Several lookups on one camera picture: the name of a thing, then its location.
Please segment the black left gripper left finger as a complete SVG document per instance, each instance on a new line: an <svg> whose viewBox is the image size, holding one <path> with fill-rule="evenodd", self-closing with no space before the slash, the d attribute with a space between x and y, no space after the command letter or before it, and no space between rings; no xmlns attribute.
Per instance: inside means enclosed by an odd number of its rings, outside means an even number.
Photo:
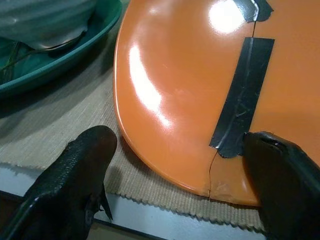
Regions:
<svg viewBox="0 0 320 240"><path fill-rule="evenodd" d="M35 180L1 231L3 240L85 240L94 215L112 213L104 179L117 148L105 125L83 131Z"/></svg>

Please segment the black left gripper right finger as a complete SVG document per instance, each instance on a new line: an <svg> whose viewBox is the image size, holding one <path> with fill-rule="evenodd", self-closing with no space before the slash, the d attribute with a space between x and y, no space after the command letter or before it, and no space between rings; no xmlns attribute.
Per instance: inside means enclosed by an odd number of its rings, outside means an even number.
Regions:
<svg viewBox="0 0 320 240"><path fill-rule="evenodd" d="M320 238L320 168L297 144L270 132L243 139L246 172L275 240Z"/></svg>

